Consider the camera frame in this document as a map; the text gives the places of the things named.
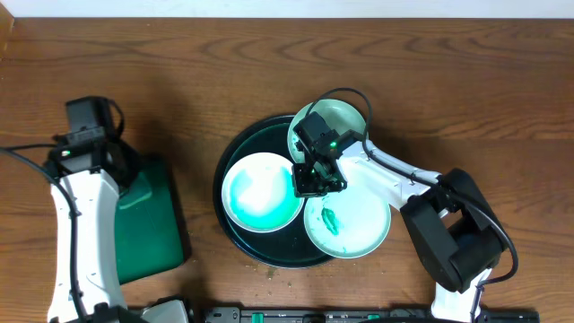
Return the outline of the green scrubbing sponge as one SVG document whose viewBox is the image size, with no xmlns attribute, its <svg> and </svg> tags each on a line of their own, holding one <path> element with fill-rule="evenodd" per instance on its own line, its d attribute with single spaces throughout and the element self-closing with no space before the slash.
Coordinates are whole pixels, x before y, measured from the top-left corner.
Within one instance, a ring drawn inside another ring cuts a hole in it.
<svg viewBox="0 0 574 323">
<path fill-rule="evenodd" d="M 125 210 L 149 199 L 151 196 L 152 185 L 147 175 L 143 171 L 140 171 L 131 185 L 120 193 L 117 208 L 119 210 Z"/>
</svg>

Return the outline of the white plate with green stain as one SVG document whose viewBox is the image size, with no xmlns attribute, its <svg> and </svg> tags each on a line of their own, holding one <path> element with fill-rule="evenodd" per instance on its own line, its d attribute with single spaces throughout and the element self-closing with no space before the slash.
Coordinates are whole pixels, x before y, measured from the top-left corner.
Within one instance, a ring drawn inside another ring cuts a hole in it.
<svg viewBox="0 0 574 323">
<path fill-rule="evenodd" d="M 295 196 L 292 162 L 276 153 L 252 153 L 235 162 L 223 178 L 221 198 L 232 222 L 255 233 L 286 227 L 305 203 Z"/>
</svg>

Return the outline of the black rectangular water tray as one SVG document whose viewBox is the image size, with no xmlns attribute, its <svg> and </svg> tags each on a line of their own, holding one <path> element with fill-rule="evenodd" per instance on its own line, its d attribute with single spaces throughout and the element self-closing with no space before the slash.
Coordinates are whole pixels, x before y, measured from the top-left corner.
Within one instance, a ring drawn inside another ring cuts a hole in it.
<svg viewBox="0 0 574 323">
<path fill-rule="evenodd" d="M 166 162 L 159 157 L 146 158 L 140 171 L 152 185 L 152 196 L 125 210 L 116 209 L 116 261 L 121 284 L 169 271 L 186 257 Z"/>
</svg>

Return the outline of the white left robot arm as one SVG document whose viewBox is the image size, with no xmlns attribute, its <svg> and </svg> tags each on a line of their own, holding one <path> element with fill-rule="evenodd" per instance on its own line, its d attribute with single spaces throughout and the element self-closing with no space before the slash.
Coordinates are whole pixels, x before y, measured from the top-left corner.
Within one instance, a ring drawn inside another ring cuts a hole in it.
<svg viewBox="0 0 574 323">
<path fill-rule="evenodd" d="M 117 274 L 117 203 L 140 171 L 117 136 L 61 135 L 46 162 L 57 211 L 57 273 L 49 322 L 136 319 Z"/>
</svg>

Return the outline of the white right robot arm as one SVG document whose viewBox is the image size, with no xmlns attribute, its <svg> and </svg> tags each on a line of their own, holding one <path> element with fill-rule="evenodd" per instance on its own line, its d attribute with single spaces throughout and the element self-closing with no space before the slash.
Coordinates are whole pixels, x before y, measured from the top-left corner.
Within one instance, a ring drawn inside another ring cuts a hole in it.
<svg viewBox="0 0 574 323">
<path fill-rule="evenodd" d="M 475 322 L 485 285 L 500 256 L 516 248 L 472 177 L 453 169 L 445 175 L 422 170 L 379 150 L 355 131 L 299 135 L 304 155 L 293 166 L 297 195 L 340 196 L 353 188 L 382 199 L 402 215 L 422 266 L 437 284 L 431 314 L 436 319 Z"/>
</svg>

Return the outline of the round black serving tray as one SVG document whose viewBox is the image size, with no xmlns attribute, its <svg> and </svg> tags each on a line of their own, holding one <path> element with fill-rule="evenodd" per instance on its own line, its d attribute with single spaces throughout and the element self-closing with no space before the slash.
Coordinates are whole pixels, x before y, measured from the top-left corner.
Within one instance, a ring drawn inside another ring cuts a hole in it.
<svg viewBox="0 0 574 323">
<path fill-rule="evenodd" d="M 286 143 L 293 115 L 265 118 L 247 127 L 225 149 L 215 169 L 213 205 L 223 232 L 234 245 L 248 256 L 269 266 L 307 268 L 333 260 L 321 251 L 306 233 L 303 213 L 286 227 L 270 232 L 255 233 L 240 228 L 227 215 L 222 203 L 222 183 L 230 167 L 251 153 L 276 153 L 291 157 Z"/>
</svg>

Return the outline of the mint green plate right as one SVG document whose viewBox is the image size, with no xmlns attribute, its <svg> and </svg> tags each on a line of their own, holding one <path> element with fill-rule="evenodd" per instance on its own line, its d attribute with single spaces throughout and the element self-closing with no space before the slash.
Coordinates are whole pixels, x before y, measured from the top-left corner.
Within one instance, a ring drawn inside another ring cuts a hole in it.
<svg viewBox="0 0 574 323">
<path fill-rule="evenodd" d="M 334 258 L 360 258 L 375 250 L 391 225 L 390 206 L 365 187 L 310 198 L 304 226 L 311 242 Z"/>
</svg>

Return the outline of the mint green plate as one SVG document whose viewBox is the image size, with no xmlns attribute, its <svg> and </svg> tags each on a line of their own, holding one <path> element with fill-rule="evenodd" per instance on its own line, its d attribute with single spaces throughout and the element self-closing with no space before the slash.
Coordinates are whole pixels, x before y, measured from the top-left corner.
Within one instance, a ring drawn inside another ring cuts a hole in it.
<svg viewBox="0 0 574 323">
<path fill-rule="evenodd" d="M 310 198 L 304 226 L 311 242 L 334 258 L 360 258 L 375 250 L 391 225 L 390 206 L 365 187 Z"/>
<path fill-rule="evenodd" d="M 300 139 L 295 134 L 294 127 L 306 116 L 310 106 L 311 103 L 297 112 L 288 128 L 287 146 L 295 163 L 303 163 L 305 156 L 304 152 L 297 149 L 296 144 Z M 313 107 L 312 111 L 317 112 L 340 135 L 350 129 L 362 133 L 366 126 L 365 119 L 361 113 L 354 106 L 342 100 L 323 99 Z"/>
</svg>

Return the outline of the mint green plate top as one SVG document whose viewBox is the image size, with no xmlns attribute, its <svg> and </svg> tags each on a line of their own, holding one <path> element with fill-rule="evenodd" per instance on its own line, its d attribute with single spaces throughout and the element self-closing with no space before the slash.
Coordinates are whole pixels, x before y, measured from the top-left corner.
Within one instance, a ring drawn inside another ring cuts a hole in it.
<svg viewBox="0 0 574 323">
<path fill-rule="evenodd" d="M 300 139 L 295 134 L 294 127 L 306 116 L 310 106 L 311 103 L 297 112 L 288 128 L 287 146 L 295 163 L 303 163 L 305 156 L 304 152 L 297 149 L 296 144 Z M 323 99 L 313 107 L 312 111 L 317 112 L 340 135 L 350 129 L 362 133 L 366 126 L 365 119 L 361 113 L 354 106 L 342 100 Z"/>
</svg>

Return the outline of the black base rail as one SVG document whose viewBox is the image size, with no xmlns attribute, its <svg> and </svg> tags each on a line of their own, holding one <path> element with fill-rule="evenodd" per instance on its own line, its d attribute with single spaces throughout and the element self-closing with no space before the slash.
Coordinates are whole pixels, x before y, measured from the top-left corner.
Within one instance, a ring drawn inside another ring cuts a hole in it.
<svg viewBox="0 0 574 323">
<path fill-rule="evenodd" d="M 194 315 L 190 322 L 198 323 L 376 323 L 376 322 L 447 322 L 436 319 L 429 310 L 402 308 L 391 310 L 242 310 L 235 307 L 217 307 Z"/>
</svg>

